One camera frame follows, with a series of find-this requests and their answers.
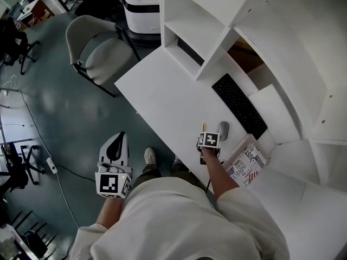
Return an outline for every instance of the white t-shirt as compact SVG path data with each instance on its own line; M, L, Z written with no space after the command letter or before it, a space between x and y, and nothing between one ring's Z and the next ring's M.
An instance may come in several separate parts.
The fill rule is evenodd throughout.
M221 195L215 210L204 192L173 177L149 180L125 200L119 221L81 227L71 259L289 259L286 240L245 188Z

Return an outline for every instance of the gray mouse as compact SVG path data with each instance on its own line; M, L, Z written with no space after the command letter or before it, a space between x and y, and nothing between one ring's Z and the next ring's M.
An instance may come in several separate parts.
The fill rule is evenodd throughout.
M228 134L229 134L229 123L227 123L226 121L222 121L219 124L219 130L218 133L220 134L220 141L225 141L228 138Z

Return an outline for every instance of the person's left arm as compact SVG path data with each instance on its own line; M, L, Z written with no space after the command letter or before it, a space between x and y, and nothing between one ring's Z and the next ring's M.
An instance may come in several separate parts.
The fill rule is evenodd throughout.
M70 259L92 259L91 247L100 237L119 221L122 211L123 199L107 198L98 216L97 222L92 226L80 227L75 243L72 247Z

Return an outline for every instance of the white sneaker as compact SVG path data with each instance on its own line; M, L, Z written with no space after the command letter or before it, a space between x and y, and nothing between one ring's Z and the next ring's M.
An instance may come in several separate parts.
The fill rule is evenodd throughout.
M152 147L148 147L145 151L145 163L146 165L153 165L157 162L156 153Z

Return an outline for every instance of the shoe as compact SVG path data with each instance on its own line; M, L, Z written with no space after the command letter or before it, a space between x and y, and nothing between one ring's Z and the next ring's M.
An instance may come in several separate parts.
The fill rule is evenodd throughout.
M175 161L173 161L174 165L183 165L182 161L175 155Z
M157 162L156 153L152 147L149 147L145 151L145 163L146 165L153 165Z

